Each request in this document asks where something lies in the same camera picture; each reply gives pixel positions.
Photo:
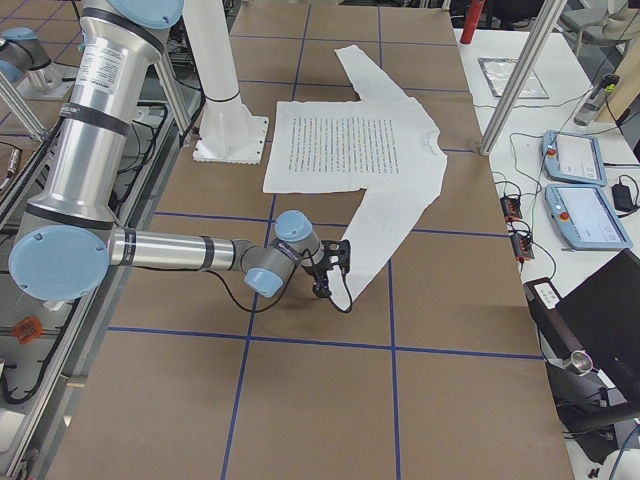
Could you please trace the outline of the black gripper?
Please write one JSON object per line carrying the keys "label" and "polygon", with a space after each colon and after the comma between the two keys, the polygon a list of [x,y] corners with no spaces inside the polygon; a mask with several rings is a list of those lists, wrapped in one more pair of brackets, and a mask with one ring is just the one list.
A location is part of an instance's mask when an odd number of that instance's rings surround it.
{"label": "black gripper", "polygon": [[[322,240],[322,258],[313,263],[314,275],[320,279],[327,279],[328,272],[335,267],[342,276],[350,271],[351,243],[349,240],[331,241]],[[312,292],[317,298],[330,297],[332,295],[329,281],[314,281]]]}

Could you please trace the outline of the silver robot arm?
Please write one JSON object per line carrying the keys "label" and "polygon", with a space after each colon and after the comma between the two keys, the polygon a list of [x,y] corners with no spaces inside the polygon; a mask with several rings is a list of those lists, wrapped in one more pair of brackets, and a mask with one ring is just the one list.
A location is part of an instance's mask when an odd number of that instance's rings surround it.
{"label": "silver robot arm", "polygon": [[154,67],[183,133],[199,131],[198,161],[260,161],[268,119],[243,104],[223,6],[218,1],[89,1],[86,42],[70,100],[59,113],[53,167],[26,205],[9,255],[17,286],[44,301],[94,290],[112,266],[239,271],[263,297],[297,269],[330,294],[330,271],[350,267],[347,241],[321,240],[301,212],[276,222],[266,247],[245,240],[120,227],[109,207],[146,72]]}

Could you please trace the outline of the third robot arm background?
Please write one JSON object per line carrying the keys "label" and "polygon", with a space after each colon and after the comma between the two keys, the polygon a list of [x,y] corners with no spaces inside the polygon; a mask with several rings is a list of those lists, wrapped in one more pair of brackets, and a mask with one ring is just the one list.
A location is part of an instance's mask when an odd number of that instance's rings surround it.
{"label": "third robot arm background", "polygon": [[55,63],[33,30],[15,27],[1,32],[1,72],[23,97],[62,99],[77,71],[77,67]]}

